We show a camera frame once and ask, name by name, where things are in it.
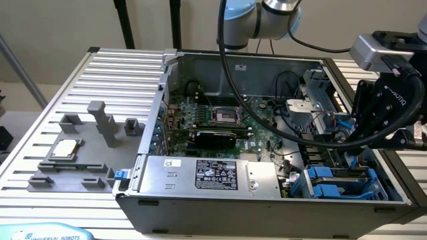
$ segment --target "green circuit board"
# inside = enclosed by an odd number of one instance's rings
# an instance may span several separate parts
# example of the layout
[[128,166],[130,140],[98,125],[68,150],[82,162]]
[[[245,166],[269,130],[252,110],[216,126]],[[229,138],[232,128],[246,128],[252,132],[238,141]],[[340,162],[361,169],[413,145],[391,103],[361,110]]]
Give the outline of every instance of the green circuit board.
[[[256,114],[272,124],[273,109],[266,104],[268,100],[261,97],[248,97],[246,103]],[[169,156],[238,159],[240,154],[253,154],[252,157],[256,156],[258,161],[269,161],[270,147],[281,138],[265,130],[238,107],[200,105],[189,97],[181,95],[170,97],[169,105],[170,108],[176,109],[170,114],[172,116],[169,115]],[[236,122],[217,123],[212,114],[217,109],[236,112],[238,118]],[[205,128],[213,127],[212,129],[216,131],[220,131],[221,127],[226,126],[240,127],[242,129],[241,136],[245,136],[246,133],[249,133],[249,136],[237,137],[233,148],[220,150],[197,149],[190,141],[194,133],[194,124]]]

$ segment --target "beige wall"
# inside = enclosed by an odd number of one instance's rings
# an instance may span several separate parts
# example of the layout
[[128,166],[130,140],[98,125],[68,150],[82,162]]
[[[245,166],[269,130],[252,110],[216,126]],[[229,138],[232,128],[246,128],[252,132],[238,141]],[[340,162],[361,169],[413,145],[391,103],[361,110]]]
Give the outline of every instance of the beige wall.
[[[218,0],[181,0],[182,48],[216,49]],[[168,0],[126,0],[136,47],[172,47]],[[427,0],[302,0],[296,33],[325,48],[351,47],[359,33],[415,32]],[[124,48],[113,0],[0,0],[0,31],[37,83],[61,84],[89,46]],[[256,41],[250,40],[249,52]],[[284,55],[348,58],[305,48],[289,39],[273,42]],[[260,53],[269,53],[268,41]],[[0,56],[0,81],[17,82]]]

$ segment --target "aluminum extrusion table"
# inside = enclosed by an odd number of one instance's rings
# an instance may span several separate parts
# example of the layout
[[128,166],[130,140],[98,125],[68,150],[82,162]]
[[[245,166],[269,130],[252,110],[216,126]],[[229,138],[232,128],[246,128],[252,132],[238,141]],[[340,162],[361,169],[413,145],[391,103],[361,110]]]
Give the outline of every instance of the aluminum extrusion table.
[[[161,70],[162,52],[100,49],[86,53],[50,103],[0,166],[0,224],[60,222],[89,230],[100,240],[182,239],[186,236],[141,235],[108,193],[28,192],[26,180],[48,154],[61,131],[57,122],[65,113],[77,113],[82,121],[94,121],[85,113],[89,101],[105,102],[105,113],[116,122],[137,118],[144,122],[150,110]],[[360,79],[379,76],[357,68],[351,60],[335,63],[356,88]],[[396,152],[427,193],[427,152]],[[242,237],[193,236],[197,239]],[[427,240],[427,216],[409,224],[388,224],[361,240]]]

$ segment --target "cable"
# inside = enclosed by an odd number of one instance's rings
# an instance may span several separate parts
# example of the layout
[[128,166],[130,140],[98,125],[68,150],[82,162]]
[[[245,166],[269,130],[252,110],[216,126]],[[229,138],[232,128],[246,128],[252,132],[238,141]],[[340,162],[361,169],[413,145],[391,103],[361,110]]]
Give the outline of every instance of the cable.
[[201,90],[201,92],[202,92],[202,96],[205,97],[205,100],[208,101],[208,104],[210,105],[210,108],[213,108],[213,105],[212,105],[212,102],[210,102],[210,100],[209,100],[209,98],[208,98],[206,92],[205,92],[205,90],[202,89],[202,87],[201,87],[200,84],[198,84],[198,88],[200,88],[200,90]]
[[270,54],[274,55],[273,41],[270,39],[269,39],[269,48],[270,48]]
[[274,144],[273,144],[273,146],[272,146],[272,148],[270,148],[270,152],[273,153],[273,154],[276,154],[277,156],[288,156],[288,155],[292,155],[292,154],[297,154],[300,151],[293,151],[293,152],[289,152],[289,153],[285,153],[285,154],[280,154],[280,153],[277,153],[276,152],[276,146],[277,146],[277,144],[280,143],[281,141],[277,141]]
[[315,120],[317,119],[317,117],[319,117],[321,114],[332,114],[332,117],[333,117],[333,126],[335,126],[335,131],[336,131],[335,112],[332,112],[332,111],[321,111],[321,112],[315,116],[315,118],[310,120],[310,122],[306,124],[306,126],[305,126],[305,132],[308,132],[308,127],[309,127],[309,125],[315,122]]
[[288,33],[288,36],[290,37],[290,39],[292,39],[296,43],[298,43],[300,45],[305,46],[306,48],[310,48],[310,49],[315,49],[315,50],[319,50],[319,51],[321,51],[321,52],[331,53],[331,54],[341,54],[341,53],[349,52],[349,49],[351,49],[351,48],[344,48],[344,49],[327,49],[327,48],[323,48],[323,47],[310,45],[310,44],[302,42],[301,40],[297,40],[296,37],[294,37],[293,34],[292,34],[290,20],[292,20],[292,18],[289,17],[289,18],[288,18],[288,21],[286,21],[286,33]]
[[[280,94],[280,99],[277,100],[277,83],[278,83],[278,78],[282,74],[293,74],[293,76],[296,77],[297,79],[297,83],[300,82],[300,76],[293,72],[293,71],[289,71],[289,70],[285,70],[282,72],[278,73],[277,77],[274,78],[274,90],[273,90],[273,100],[276,102],[278,102],[281,100],[281,94]],[[289,86],[289,83],[288,81],[285,81],[286,83],[286,88],[288,88],[288,91],[290,92],[290,86]]]
[[381,131],[379,131],[376,134],[373,134],[365,138],[357,139],[355,141],[344,142],[344,143],[320,142],[320,141],[302,139],[297,136],[293,136],[292,134],[288,134],[288,133],[277,130],[272,126],[269,126],[269,124],[256,115],[256,113],[252,111],[252,109],[245,104],[245,102],[240,96],[240,93],[237,91],[237,88],[236,88],[236,85],[233,82],[233,78],[232,78],[232,74],[230,74],[230,71],[228,68],[228,63],[226,63],[226,58],[225,58],[225,45],[224,45],[225,3],[226,3],[226,0],[220,1],[218,15],[217,15],[217,38],[218,38],[217,42],[218,42],[220,64],[221,64],[221,68],[224,71],[225,79],[229,84],[232,94],[233,94],[240,106],[242,107],[245,112],[250,115],[253,120],[266,130],[269,130],[270,132],[277,134],[280,137],[282,137],[282,138],[285,138],[298,144],[302,144],[302,145],[309,145],[309,146],[329,148],[329,149],[352,149],[352,148],[365,146],[371,143],[375,143],[376,141],[383,139],[388,134],[391,134],[393,131],[396,131],[407,123],[408,119],[411,119],[415,116],[415,114],[417,113],[417,110],[421,106],[423,99],[424,99],[424,85],[423,85],[423,82],[417,76],[411,76],[407,81],[412,85],[412,89],[415,90],[411,104],[408,105],[404,112],[400,114],[400,117],[397,118],[397,120],[393,121]]
[[166,104],[166,102],[164,100],[161,100],[161,102],[164,103],[164,105],[166,106],[166,110],[169,111],[169,113],[172,114],[172,109],[169,107],[169,104]]
[[257,41],[254,54],[257,54],[257,53],[258,53],[260,44],[261,44],[261,40],[258,40],[258,41]]
[[348,122],[344,122],[343,120],[337,120],[336,123],[343,125],[349,130],[352,129],[352,125]]
[[184,93],[182,93],[184,96],[186,96],[186,88],[188,88],[188,85],[189,85],[190,83],[197,83],[197,85],[200,85],[200,82],[198,82],[197,79],[189,79],[189,80],[185,82],[185,86],[184,86]]
[[[273,108],[272,108],[272,113],[274,114],[274,110],[277,107],[282,107],[282,105],[278,105],[274,103],[274,101],[272,100],[268,100],[268,102],[272,102],[274,104]],[[286,127],[292,130],[292,132],[296,134],[296,136],[301,137],[301,134],[298,133],[298,131],[296,131],[296,129],[290,126],[290,124],[288,123],[286,119],[285,119],[285,116],[282,115],[282,112],[281,112],[281,108],[278,109],[278,115],[281,117],[281,120],[284,122],[284,124],[286,125]]]

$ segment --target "black pole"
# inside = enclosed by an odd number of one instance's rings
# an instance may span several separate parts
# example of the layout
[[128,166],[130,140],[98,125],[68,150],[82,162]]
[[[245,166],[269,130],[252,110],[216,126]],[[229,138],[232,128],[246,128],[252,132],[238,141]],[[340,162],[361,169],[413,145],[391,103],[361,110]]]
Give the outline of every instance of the black pole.
[[130,28],[128,8],[126,8],[126,0],[113,0],[113,6],[118,14],[125,48],[134,49],[132,28]]
[[173,48],[181,49],[181,0],[168,0]]

